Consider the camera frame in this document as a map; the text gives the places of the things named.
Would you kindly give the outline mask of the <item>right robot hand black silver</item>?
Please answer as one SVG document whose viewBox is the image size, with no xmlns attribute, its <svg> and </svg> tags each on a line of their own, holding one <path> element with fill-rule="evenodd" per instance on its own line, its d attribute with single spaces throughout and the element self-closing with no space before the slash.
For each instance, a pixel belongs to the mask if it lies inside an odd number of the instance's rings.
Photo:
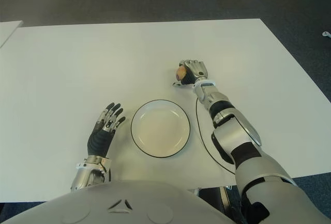
<svg viewBox="0 0 331 224">
<path fill-rule="evenodd" d="M 193 85 L 199 80 L 208 78 L 207 69 L 202 61 L 183 60 L 175 74 L 176 81 L 172 84 L 174 87 Z"/>
</svg>

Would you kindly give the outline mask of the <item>left robot hand black silver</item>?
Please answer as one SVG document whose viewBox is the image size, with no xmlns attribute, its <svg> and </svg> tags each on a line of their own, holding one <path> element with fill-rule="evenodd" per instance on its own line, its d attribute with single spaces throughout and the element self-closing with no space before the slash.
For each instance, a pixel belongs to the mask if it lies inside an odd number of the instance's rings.
<svg viewBox="0 0 331 224">
<path fill-rule="evenodd" d="M 109 104 L 100 114 L 87 142 L 87 154 L 105 158 L 117 128 L 125 117 L 120 103 Z"/>
</svg>

